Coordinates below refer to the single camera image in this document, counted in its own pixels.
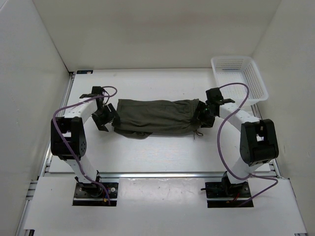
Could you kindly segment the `olive green shorts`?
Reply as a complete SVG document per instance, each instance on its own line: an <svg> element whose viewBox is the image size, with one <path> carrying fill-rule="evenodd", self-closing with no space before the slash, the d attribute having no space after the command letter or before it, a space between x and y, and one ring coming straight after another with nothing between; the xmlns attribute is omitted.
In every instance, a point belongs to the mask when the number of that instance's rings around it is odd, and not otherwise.
<svg viewBox="0 0 315 236"><path fill-rule="evenodd" d="M126 137L145 139L151 134L183 136L201 127L194 114L199 99L137 101L120 99L114 121L114 131Z"/></svg>

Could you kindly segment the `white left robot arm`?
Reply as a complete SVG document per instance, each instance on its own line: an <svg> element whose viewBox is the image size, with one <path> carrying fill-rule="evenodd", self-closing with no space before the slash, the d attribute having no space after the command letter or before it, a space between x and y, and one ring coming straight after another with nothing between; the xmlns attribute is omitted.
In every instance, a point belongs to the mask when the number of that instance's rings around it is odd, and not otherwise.
<svg viewBox="0 0 315 236"><path fill-rule="evenodd" d="M120 124L121 118L109 98L117 94L114 86L93 86L91 93L82 94L79 102L60 108L51 120L51 152L67 163L76 174L76 181L97 197L106 190L99 181L98 171L91 165L87 151L84 124L92 118L99 131L107 132L106 124Z"/></svg>

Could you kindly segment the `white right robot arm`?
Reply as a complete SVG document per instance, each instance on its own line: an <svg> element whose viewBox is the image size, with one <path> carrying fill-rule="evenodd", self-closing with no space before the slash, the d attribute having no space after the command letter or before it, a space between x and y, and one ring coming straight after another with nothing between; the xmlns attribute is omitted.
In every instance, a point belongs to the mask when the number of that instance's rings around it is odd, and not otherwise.
<svg viewBox="0 0 315 236"><path fill-rule="evenodd" d="M211 88L206 91L206 102L198 104L194 115L202 128L213 127L216 117L223 119L217 133L217 147L226 168L224 177L226 181L221 184L221 191L229 197L238 192L238 184L252 177L257 168L279 156L273 121L259 119L242 110L250 93L248 86L242 85L247 92L240 105L230 98L225 99L220 88ZM220 144L221 131L227 122L240 132L240 157L231 168L224 160Z"/></svg>

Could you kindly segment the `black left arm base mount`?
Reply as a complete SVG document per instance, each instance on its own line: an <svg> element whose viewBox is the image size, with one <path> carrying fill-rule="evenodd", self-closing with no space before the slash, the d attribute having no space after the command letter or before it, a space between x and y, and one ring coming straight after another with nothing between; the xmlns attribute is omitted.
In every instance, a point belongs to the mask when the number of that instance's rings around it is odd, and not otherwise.
<svg viewBox="0 0 315 236"><path fill-rule="evenodd" d="M90 206L90 207L116 207L117 197L119 191L118 182L102 182L101 184L109 194L102 187L94 183L81 183L78 177L75 177L76 186L73 194L73 206Z"/></svg>

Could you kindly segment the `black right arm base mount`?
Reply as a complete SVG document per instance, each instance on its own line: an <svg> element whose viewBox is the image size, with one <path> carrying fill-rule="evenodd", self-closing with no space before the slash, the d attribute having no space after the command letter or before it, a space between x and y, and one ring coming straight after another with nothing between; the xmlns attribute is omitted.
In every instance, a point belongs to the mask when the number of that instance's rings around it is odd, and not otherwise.
<svg viewBox="0 0 315 236"><path fill-rule="evenodd" d="M200 190L206 193L207 208L254 207L247 181L232 184L228 177L222 177L220 182L205 182Z"/></svg>

